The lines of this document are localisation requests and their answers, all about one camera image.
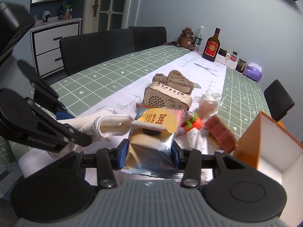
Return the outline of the crocheted orange red toy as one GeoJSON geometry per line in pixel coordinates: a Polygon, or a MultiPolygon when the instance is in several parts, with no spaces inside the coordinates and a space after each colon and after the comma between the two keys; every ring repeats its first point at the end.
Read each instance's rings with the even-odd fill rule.
{"type": "Polygon", "coordinates": [[[190,118],[188,121],[184,122],[181,127],[184,128],[186,132],[189,132],[194,128],[200,130],[203,127],[203,121],[195,112],[193,117],[190,118]]]}

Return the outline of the brown liquor bottle red label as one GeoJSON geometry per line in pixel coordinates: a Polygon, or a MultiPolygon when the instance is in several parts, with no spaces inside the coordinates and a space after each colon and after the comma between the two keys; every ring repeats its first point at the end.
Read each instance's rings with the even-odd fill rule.
{"type": "Polygon", "coordinates": [[[216,28],[214,35],[210,37],[206,42],[202,57],[208,61],[214,62],[217,56],[218,50],[220,48],[220,41],[218,38],[220,30],[221,29],[216,28]]]}

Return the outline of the white crumpled tissue cloth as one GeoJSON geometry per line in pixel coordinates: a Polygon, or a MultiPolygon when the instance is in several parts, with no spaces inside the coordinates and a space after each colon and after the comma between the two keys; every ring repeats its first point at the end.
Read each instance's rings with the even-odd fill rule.
{"type": "Polygon", "coordinates": [[[188,132],[184,128],[180,128],[175,141],[182,149],[192,148],[206,155],[213,155],[216,150],[220,149],[219,145],[217,145],[216,141],[204,127],[200,130],[193,128],[188,132]]]}

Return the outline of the small red label jar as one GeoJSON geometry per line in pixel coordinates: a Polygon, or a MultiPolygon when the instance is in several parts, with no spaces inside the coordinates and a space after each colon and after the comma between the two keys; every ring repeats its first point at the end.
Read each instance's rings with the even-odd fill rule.
{"type": "Polygon", "coordinates": [[[230,60],[233,61],[233,62],[236,62],[237,55],[238,55],[238,53],[236,51],[233,51],[231,56],[230,56],[230,60]]]}

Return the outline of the purple tissue pack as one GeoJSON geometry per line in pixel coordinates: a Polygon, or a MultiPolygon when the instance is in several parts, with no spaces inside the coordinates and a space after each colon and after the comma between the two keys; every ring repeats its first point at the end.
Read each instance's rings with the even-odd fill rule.
{"type": "Polygon", "coordinates": [[[256,63],[249,63],[246,65],[243,75],[255,82],[260,82],[262,78],[262,68],[256,63]]]}

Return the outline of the brown knitted towel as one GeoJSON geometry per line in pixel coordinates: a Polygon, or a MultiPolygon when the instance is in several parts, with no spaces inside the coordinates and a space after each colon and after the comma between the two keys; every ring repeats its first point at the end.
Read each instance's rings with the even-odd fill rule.
{"type": "Polygon", "coordinates": [[[187,95],[191,95],[194,89],[194,83],[177,70],[170,71],[168,76],[165,76],[162,73],[157,73],[152,78],[152,81],[169,86],[187,95]]]}

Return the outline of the white box on table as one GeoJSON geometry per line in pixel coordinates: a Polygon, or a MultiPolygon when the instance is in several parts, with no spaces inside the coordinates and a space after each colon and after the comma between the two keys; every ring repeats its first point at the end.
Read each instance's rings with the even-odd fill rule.
{"type": "Polygon", "coordinates": [[[215,58],[216,62],[219,62],[223,65],[226,65],[227,67],[231,68],[231,69],[236,69],[237,66],[237,62],[236,61],[231,61],[230,59],[227,59],[226,57],[223,57],[220,54],[217,54],[216,58],[215,58]]]}

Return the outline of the white terry cloth mitt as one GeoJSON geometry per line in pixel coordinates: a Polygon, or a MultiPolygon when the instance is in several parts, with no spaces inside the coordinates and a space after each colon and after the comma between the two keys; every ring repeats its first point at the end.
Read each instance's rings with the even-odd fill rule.
{"type": "Polygon", "coordinates": [[[114,109],[104,107],[82,117],[59,120],[69,124],[88,135],[93,142],[111,141],[113,136],[122,136],[131,129],[134,118],[126,114],[118,114],[114,109]]]}

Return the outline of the orange cardboard box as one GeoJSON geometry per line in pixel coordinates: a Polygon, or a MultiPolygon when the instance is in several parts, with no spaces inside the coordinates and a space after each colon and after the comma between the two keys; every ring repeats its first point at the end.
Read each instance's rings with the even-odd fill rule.
{"type": "Polygon", "coordinates": [[[233,156],[280,183],[287,194],[287,226],[302,223],[302,144],[265,112],[238,139],[233,156]]]}

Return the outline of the white glass panel door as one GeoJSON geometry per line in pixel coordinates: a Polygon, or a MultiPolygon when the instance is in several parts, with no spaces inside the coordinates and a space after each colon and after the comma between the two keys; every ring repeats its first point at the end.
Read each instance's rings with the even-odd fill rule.
{"type": "Polygon", "coordinates": [[[136,9],[136,0],[85,0],[83,33],[128,28],[136,9]]]}

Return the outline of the black chair right side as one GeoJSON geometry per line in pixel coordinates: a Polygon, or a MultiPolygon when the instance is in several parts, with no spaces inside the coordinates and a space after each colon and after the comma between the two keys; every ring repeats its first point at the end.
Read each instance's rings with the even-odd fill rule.
{"type": "Polygon", "coordinates": [[[264,91],[272,119],[280,121],[287,112],[295,106],[294,100],[288,94],[279,80],[274,80],[264,91]]]}

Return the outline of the clear plastic water bottle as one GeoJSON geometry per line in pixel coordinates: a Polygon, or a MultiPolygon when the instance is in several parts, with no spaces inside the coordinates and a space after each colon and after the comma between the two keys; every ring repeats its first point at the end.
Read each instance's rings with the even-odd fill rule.
{"type": "Polygon", "coordinates": [[[194,37],[195,51],[198,52],[202,43],[202,35],[203,35],[204,26],[200,25],[197,29],[194,37]]]}

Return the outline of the orange yellow snack packet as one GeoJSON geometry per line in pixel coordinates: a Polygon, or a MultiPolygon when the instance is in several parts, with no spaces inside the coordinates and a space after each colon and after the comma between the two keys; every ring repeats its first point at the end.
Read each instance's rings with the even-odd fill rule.
{"type": "Polygon", "coordinates": [[[173,165],[172,146],[181,125],[194,117],[185,109],[136,104],[131,123],[125,169],[132,174],[157,178],[180,178],[173,165]]]}

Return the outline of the black chair far left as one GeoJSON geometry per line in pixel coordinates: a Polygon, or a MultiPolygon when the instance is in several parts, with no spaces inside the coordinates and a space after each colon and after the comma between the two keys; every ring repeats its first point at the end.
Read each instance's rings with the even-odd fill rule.
{"type": "Polygon", "coordinates": [[[135,27],[130,26],[133,34],[135,52],[158,47],[167,42],[165,27],[135,27]]]}

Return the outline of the black chair near left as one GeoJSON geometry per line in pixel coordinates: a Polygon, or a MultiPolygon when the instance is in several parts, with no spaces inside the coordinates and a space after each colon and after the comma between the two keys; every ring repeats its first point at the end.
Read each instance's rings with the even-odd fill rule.
{"type": "Polygon", "coordinates": [[[60,52],[68,76],[135,52],[131,29],[87,33],[60,39],[60,52]]]}

